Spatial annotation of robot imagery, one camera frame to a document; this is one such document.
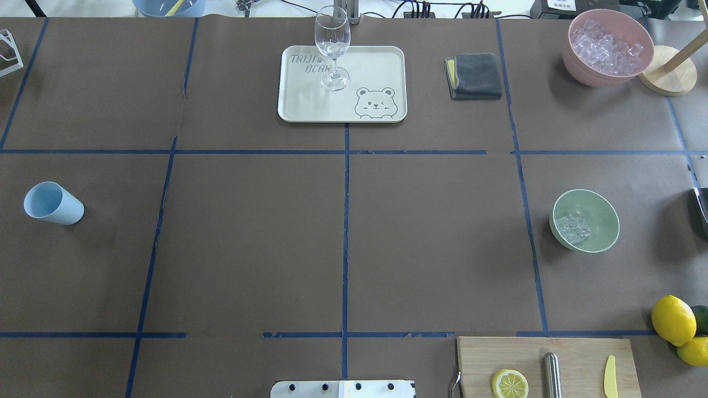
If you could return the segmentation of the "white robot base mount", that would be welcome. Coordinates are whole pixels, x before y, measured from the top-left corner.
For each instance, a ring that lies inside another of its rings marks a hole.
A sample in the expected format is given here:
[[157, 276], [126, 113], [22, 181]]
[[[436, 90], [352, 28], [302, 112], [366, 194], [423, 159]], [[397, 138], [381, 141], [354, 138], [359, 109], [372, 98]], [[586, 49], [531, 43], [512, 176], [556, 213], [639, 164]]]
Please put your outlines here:
[[280, 381], [270, 397], [415, 397], [409, 380], [314, 380]]

